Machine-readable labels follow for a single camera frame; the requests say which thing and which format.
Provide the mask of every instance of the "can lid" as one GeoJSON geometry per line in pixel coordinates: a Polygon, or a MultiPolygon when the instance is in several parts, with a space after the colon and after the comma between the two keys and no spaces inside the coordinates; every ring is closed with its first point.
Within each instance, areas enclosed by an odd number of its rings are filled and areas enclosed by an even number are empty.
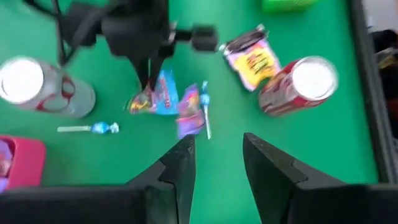
{"type": "Polygon", "coordinates": [[[309,100],[323,100],[337,89],[337,71],[333,64],[321,57],[307,57],[293,68],[296,91],[309,100]]]}
{"type": "Polygon", "coordinates": [[[0,68],[0,96],[19,104],[39,94],[44,82],[42,68],[31,58],[11,59],[0,68]]]}

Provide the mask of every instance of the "pink box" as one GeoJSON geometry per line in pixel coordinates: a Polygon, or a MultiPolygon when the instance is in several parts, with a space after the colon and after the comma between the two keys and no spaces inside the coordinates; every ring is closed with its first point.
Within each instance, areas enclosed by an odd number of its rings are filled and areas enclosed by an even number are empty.
{"type": "Polygon", "coordinates": [[[38,186],[42,177],[45,160],[45,146],[35,139],[2,136],[13,155],[6,189],[38,186]]]}

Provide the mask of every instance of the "green tablecloth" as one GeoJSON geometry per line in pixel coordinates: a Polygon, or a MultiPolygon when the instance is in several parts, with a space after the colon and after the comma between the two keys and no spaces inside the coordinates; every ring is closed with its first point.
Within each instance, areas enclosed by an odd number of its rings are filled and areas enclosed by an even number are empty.
{"type": "MultiPolygon", "coordinates": [[[[271,118],[260,111],[257,93],[243,88],[220,53],[198,54],[179,45],[167,65],[174,69],[180,96],[187,86],[203,80],[209,81],[211,95],[213,138],[208,141],[205,131],[196,138],[191,223],[259,223],[243,164],[244,132],[345,182],[377,182],[344,0],[322,0],[304,13],[272,16],[261,12],[260,0],[171,0],[170,16],[180,27],[217,25],[221,42],[263,23],[282,65],[320,55],[340,74],[339,89],[324,105],[271,118]]],[[[0,2],[0,18],[0,62],[15,55],[56,61],[51,20],[13,0],[0,2]]],[[[2,134],[41,139],[47,146],[43,185],[125,183],[177,142],[174,116],[132,116],[123,111],[139,91],[139,82],[130,63],[114,58],[103,38],[93,49],[82,49],[68,71],[96,90],[95,110],[86,118],[22,111],[0,102],[2,134]],[[116,121],[121,132],[105,136],[56,132],[58,126],[96,121],[116,121]]]]}

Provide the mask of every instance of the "red soda can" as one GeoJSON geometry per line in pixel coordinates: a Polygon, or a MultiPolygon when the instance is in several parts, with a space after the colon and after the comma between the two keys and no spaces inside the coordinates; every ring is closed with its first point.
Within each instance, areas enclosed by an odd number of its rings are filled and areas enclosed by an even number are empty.
{"type": "Polygon", "coordinates": [[[0,98],[25,110],[81,118],[95,105],[91,85],[29,57],[5,62],[0,67],[0,84],[0,98]]]}
{"type": "Polygon", "coordinates": [[[334,65],[311,56],[288,64],[259,93],[263,112],[278,116],[325,102],[337,89],[334,65]]]}

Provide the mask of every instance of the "green object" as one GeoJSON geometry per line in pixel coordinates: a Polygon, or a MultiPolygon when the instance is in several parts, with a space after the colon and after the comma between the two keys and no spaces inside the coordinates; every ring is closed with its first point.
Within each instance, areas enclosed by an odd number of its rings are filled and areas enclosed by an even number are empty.
{"type": "Polygon", "coordinates": [[[318,0],[262,0],[265,12],[298,11],[306,9],[318,0]]]}
{"type": "MultiPolygon", "coordinates": [[[[69,2],[61,4],[66,8],[69,2]]],[[[244,132],[347,183],[377,182],[346,1],[322,0],[303,13],[281,15],[264,14],[255,2],[170,1],[170,18],[181,27],[214,23],[220,43],[263,23],[282,65],[309,55],[325,57],[339,72],[339,87],[321,106],[271,118],[260,111],[257,92],[244,89],[220,53],[199,54],[179,45],[167,61],[178,93],[192,83],[211,83],[212,138],[207,140],[205,131],[196,137],[191,224],[260,223],[244,169],[244,132]]],[[[7,21],[1,30],[0,62],[20,54],[56,62],[54,22],[13,0],[0,2],[0,21],[7,21]]],[[[111,56],[102,37],[92,49],[82,47],[68,71],[92,84],[98,95],[94,111],[83,119],[23,111],[0,101],[0,133],[41,139],[47,146],[43,185],[125,183],[178,141],[175,117],[123,111],[138,93],[139,81],[127,59],[111,56]],[[97,121],[117,122],[120,132],[57,132],[59,126],[97,121]]]]}

